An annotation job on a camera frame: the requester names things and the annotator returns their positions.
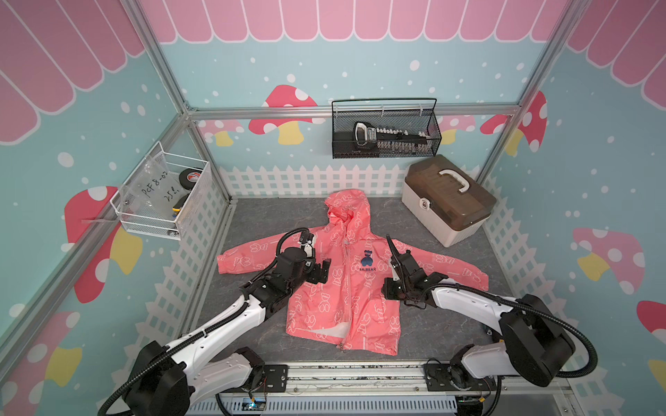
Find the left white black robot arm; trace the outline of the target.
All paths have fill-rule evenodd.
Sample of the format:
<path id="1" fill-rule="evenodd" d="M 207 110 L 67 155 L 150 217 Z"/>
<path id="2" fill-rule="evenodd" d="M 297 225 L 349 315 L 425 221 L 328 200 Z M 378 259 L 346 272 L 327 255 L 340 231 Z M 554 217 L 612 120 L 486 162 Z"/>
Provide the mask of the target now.
<path id="1" fill-rule="evenodd" d="M 241 286 L 239 298 L 208 323 L 165 346 L 152 341 L 137 356 L 122 384 L 101 405 L 108 415 L 122 400 L 127 415 L 184 415 L 197 401 L 239 388 L 262 365 L 253 352 L 237 352 L 228 364 L 213 358 L 230 343 L 282 310 L 304 284 L 324 284 L 331 260 L 316 260 L 312 244 L 279 251 L 274 260 Z"/>

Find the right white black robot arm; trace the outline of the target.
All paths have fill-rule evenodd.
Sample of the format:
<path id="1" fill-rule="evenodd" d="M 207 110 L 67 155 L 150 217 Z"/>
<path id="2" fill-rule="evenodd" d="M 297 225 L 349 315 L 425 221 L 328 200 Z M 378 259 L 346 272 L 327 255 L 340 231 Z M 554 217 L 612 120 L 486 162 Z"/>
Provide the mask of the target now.
<path id="1" fill-rule="evenodd" d="M 588 376 L 598 367 L 593 343 L 572 324 L 555 317 L 537 296 L 499 296 L 421 268 L 410 251 L 390 246 L 393 276 L 383 284 L 388 300 L 419 309 L 449 310 L 485 325 L 496 343 L 463 347 L 447 364 L 450 384 L 470 390 L 475 381 L 520 376 L 545 388 L 555 378 Z"/>

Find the pink hooded rain jacket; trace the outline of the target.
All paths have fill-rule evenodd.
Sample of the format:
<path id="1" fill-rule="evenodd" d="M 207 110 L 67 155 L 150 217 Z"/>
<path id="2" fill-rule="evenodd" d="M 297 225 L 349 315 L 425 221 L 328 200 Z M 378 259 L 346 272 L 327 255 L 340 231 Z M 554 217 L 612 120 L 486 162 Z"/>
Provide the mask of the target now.
<path id="1" fill-rule="evenodd" d="M 325 201 L 329 224 L 314 228 L 317 261 L 331 259 L 326 284 L 304 284 L 289 300 L 286 334 L 338 345 L 397 355 L 401 336 L 400 303 L 387 301 L 381 290 L 392 277 L 385 237 L 371 232 L 370 205 L 359 190 L 331 194 Z M 275 257 L 280 236 L 233 247 L 217 257 L 220 274 L 263 270 Z M 486 273 L 474 265 L 395 241 L 410 250 L 423 270 L 440 272 L 454 282 L 488 290 Z"/>

